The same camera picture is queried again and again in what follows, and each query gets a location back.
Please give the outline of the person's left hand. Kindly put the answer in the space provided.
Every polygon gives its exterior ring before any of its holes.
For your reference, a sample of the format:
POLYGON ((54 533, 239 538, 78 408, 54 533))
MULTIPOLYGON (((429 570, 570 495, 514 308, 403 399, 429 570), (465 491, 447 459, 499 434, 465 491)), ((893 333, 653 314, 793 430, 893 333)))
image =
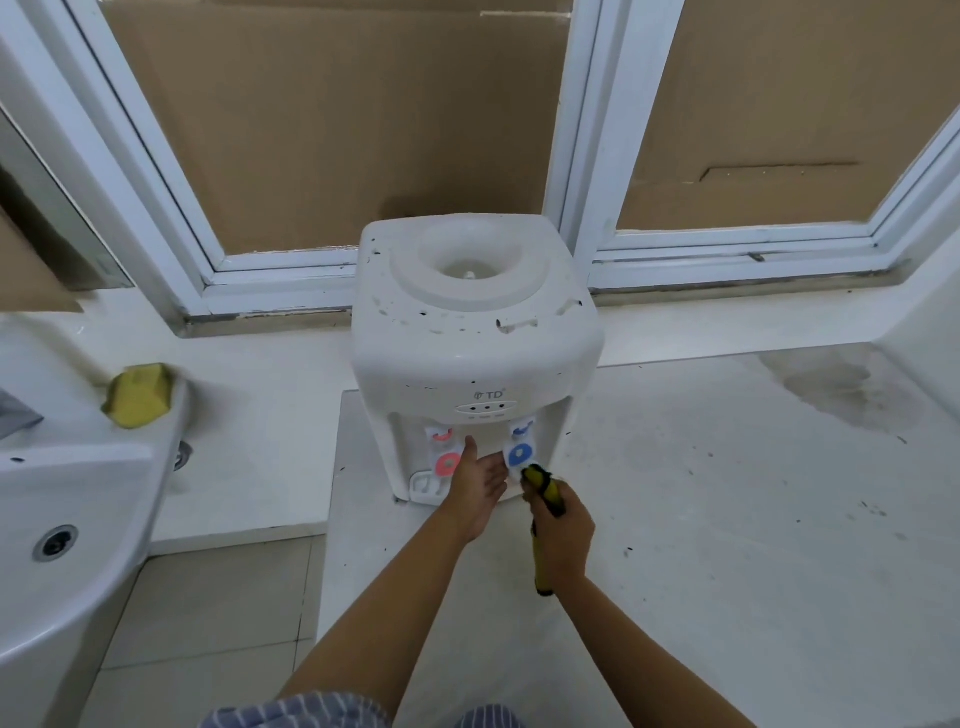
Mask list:
POLYGON ((440 514, 455 526, 463 545, 484 532, 508 488, 509 470, 502 452, 479 456, 477 446, 477 455, 473 474, 458 474, 456 468, 448 494, 439 506, 440 514))

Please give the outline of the person's right hand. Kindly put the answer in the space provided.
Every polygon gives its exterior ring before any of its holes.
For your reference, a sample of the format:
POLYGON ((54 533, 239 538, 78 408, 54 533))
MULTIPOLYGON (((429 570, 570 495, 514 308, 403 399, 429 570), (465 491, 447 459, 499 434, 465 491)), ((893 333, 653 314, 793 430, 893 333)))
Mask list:
POLYGON ((572 488, 572 500, 563 517, 543 515, 536 520, 543 565, 554 591, 562 598, 588 581, 589 561, 595 524, 587 507, 572 488))

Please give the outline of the yellow black tool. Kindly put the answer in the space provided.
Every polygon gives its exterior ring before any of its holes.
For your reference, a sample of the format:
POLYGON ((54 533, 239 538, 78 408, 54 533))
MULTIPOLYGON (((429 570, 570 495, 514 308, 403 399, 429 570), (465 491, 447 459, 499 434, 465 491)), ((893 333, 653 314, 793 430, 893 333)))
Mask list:
MULTIPOLYGON (((552 517, 561 518, 566 515, 567 506, 557 481, 550 471, 539 464, 530 464, 522 468, 520 475, 522 483, 528 484, 535 491, 552 517)), ((546 574, 543 549, 535 522, 532 522, 531 525, 531 537, 534 558, 534 588, 542 598, 550 598, 554 595, 554 590, 546 574)))

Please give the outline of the person's left forearm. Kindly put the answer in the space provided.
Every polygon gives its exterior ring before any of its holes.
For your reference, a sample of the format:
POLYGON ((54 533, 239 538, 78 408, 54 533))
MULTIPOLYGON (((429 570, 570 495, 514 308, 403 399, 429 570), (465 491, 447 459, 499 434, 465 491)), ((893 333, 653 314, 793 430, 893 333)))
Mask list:
POLYGON ((316 643, 278 697, 367 698, 392 722, 459 559, 490 517, 490 511, 438 508, 316 643))

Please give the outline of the person's right forearm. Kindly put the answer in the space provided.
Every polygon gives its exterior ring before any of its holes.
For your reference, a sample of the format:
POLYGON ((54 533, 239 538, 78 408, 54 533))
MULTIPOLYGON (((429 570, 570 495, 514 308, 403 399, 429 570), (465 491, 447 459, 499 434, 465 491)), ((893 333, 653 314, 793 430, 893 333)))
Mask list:
POLYGON ((555 596, 632 728, 757 728, 583 574, 553 576, 555 596))

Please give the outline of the red dispenser tap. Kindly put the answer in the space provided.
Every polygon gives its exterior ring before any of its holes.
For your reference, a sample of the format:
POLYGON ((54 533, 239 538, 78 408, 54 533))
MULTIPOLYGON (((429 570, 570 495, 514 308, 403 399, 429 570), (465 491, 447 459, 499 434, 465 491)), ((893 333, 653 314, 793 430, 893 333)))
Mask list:
POLYGON ((464 449, 454 427, 427 426, 425 434, 427 465, 432 475, 437 479, 451 478, 461 461, 464 449))

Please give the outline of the blue dispenser tap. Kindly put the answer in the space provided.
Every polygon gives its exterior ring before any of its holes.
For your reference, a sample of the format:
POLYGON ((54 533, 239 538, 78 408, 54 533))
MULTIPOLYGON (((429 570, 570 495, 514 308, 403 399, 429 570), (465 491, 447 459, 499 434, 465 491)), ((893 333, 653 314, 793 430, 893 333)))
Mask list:
POLYGON ((536 419, 523 418, 509 426, 503 456, 509 469, 522 469, 536 460, 536 419))

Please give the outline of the white water dispenser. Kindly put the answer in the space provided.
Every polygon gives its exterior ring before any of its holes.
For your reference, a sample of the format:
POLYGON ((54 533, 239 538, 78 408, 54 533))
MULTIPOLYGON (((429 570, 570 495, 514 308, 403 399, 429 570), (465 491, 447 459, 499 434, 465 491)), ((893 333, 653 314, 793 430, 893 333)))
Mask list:
POLYGON ((363 229, 351 364, 398 501, 437 506, 450 491, 451 477, 427 465, 427 427, 503 455, 510 424, 535 418, 530 464, 558 472, 604 339, 545 216, 459 213, 363 229))

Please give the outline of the striped clothing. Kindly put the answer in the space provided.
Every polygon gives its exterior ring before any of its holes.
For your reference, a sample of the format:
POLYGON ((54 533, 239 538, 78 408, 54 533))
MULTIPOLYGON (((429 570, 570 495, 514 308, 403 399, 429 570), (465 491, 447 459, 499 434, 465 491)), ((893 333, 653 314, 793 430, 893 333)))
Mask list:
MULTIPOLYGON (((344 692, 310 692, 241 708, 211 711, 197 728, 395 728, 374 700, 344 692)), ((468 710, 450 728, 527 728, 503 705, 468 710)))

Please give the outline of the yellow sponge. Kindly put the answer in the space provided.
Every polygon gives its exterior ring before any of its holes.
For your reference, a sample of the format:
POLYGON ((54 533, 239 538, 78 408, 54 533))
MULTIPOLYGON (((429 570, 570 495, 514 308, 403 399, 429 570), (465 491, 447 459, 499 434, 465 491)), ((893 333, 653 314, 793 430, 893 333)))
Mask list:
POLYGON ((109 383, 101 412, 123 430, 145 428, 172 410, 175 382, 164 363, 127 367, 109 383))

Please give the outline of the white ceramic sink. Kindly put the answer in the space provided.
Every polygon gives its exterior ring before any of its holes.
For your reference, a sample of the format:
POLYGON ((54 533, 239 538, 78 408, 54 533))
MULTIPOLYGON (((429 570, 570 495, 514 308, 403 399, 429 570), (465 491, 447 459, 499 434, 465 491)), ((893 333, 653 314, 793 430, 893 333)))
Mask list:
POLYGON ((0 314, 0 728, 77 728, 150 551, 190 389, 134 430, 103 400, 0 314))

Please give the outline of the small brown cardboard piece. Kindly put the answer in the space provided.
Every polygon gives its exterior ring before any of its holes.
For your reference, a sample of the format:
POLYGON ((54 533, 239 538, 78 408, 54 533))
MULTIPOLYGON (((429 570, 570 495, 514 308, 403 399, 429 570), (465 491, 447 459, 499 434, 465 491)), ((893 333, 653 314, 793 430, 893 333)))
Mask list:
POLYGON ((83 309, 0 207, 0 314, 26 312, 83 309))

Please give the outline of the wall mirror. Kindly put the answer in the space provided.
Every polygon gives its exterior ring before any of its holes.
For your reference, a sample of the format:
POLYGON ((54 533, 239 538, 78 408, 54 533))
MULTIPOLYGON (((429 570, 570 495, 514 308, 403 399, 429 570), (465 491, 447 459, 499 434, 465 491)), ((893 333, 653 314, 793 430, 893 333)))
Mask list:
POLYGON ((135 286, 1 106, 0 208, 66 290, 135 286))

